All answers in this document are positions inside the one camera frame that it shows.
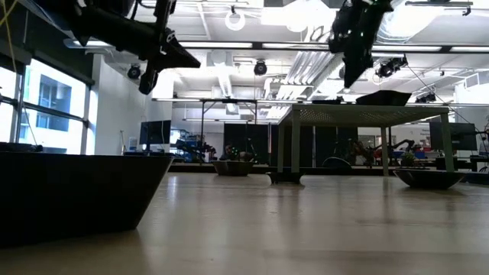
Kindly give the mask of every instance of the desk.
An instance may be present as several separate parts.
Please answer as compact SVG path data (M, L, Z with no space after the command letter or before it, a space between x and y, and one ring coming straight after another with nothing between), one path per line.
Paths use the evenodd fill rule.
M472 172L477 172L477 163L489 163L489 157L471 157Z
M386 129L391 126L441 115L444 149L445 152L452 152L448 113L449 109L446 107L292 104L279 121L278 173L283 172L283 144L286 125L292 125L292 173L299 172L300 126L308 125L380 128L382 165L384 175L388 176L389 157L387 156ZM454 165L451 154L446 156L445 162L447 171L453 172Z

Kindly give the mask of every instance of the black partition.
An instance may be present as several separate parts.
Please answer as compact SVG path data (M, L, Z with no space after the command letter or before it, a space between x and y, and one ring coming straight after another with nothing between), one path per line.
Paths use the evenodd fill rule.
M224 124L224 145L252 153L259 163L268 163L268 125Z
M347 140L358 140L358 128L356 127L338 127L338 140L339 141L347 141Z
M277 165L277 150L278 150L278 126L272 125L271 128L271 166ZM292 127L285 127L285 139L283 141L283 165L285 167L291 166L292 160ZM300 166L312 167L313 166L313 127L301 126L300 127Z
M333 157L336 141L336 127L316 127L316 167Z

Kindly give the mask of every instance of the light fixture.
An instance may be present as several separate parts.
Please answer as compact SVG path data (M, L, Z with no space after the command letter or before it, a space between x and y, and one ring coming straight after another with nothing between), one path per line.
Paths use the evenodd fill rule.
M489 47L453 47L450 51L461 53L489 53Z
M153 99L161 102L200 102L200 99Z
M226 48L226 49L251 49L253 47L252 43L247 42L192 42L185 41L180 42L180 45L189 49L216 49L216 48Z
M257 103L293 104L299 102L297 100L257 100Z
M195 121L195 122L201 122L201 118L184 118L182 119L183 121ZM203 121L207 122L212 122L212 121L219 121L218 119L209 119L209 118L204 118Z
M470 1L407 1L404 3L405 5L410 6L419 6L419 7L447 7L447 8L455 8L462 7L465 8L467 6L472 6L474 2Z
M74 43L78 46L82 46L82 44L77 40L75 40ZM106 42L100 40L90 40L86 43L86 46L87 47L113 47L110 44L107 44Z
M429 51L429 52L436 52L441 50L441 46L408 46L408 45L374 45L372 47L373 51L393 51L393 52L399 52L399 53L404 53L404 52L423 52L423 51Z
M239 16L238 22L232 23L231 16L237 15ZM240 31L246 24L245 15L241 11L236 11L235 6L231 7L231 11L228 12L226 17L224 18L224 23L226 27L228 27L231 31Z
M389 58L393 58L393 57L404 57L404 54L402 53L372 53L372 57L389 57Z
M264 49L329 50L328 44L319 43L263 43Z
M194 122L201 122L202 119L201 118L184 118L182 119L183 121L194 121ZM254 120L251 119L251 120L246 120L246 119L212 119L212 118L204 118L203 119L204 122L243 122L243 123L246 123L246 122L250 122L250 123L253 123ZM267 119L258 119L256 121L257 123L278 123L278 120L267 120Z

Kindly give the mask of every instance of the wall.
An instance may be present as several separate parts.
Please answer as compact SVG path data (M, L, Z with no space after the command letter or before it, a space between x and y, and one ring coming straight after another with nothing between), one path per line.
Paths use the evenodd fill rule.
M472 86L468 89L464 87L464 83L460 83L455 87L455 102L457 103L474 103L474 104L489 104L489 92L487 89L489 84ZM458 108L455 119L459 123L466 123L465 120L470 123L474 123L475 127L479 131L484 131L487 125L489 125L489 108L487 107L470 107L470 108ZM482 139L480 135L477 135L478 148L481 146ZM460 157L469 157L471 152L467 152Z
M359 135L381 135L379 128L359 128ZM392 127L392 135L396 136L397 142L404 139L413 140L419 144L421 140L425 140L429 136L429 125L399 125Z
M96 121L92 122L96 126L92 130L94 154L118 155L121 131L127 147L129 137L139 139L141 122L171 119L171 102L152 102L150 95L141 94L133 82L107 65L103 56L94 57L93 79L93 98L98 98Z

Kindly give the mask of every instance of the table leg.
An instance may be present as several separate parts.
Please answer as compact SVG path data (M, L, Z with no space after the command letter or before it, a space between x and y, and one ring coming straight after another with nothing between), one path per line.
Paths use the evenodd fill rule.
M387 146L387 131L386 128L381 128L382 142L382 167L384 168L384 176L389 176L389 149Z
M283 172L283 143L285 140L285 124L278 125L277 172Z
M441 114L443 149L445 151L445 166L447 172L455 172L453 165L452 136L450 134L449 114Z
M292 173L300 169L300 110L292 114Z

